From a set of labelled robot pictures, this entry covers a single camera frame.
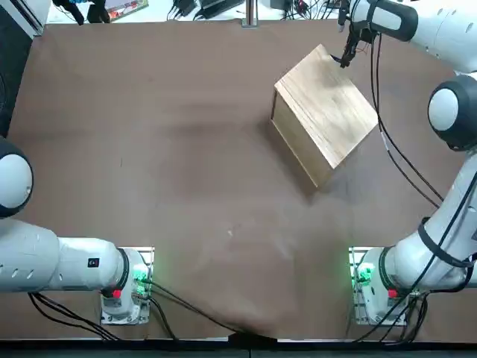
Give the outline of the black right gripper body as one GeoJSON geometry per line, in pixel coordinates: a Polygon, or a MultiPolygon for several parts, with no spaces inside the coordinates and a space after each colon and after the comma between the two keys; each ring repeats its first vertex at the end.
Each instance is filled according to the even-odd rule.
{"type": "Polygon", "coordinates": [[[349,33],[347,36],[346,47],[356,46],[360,41],[371,44],[374,41],[374,32],[370,29],[369,22],[366,20],[354,21],[349,19],[349,33]]]}

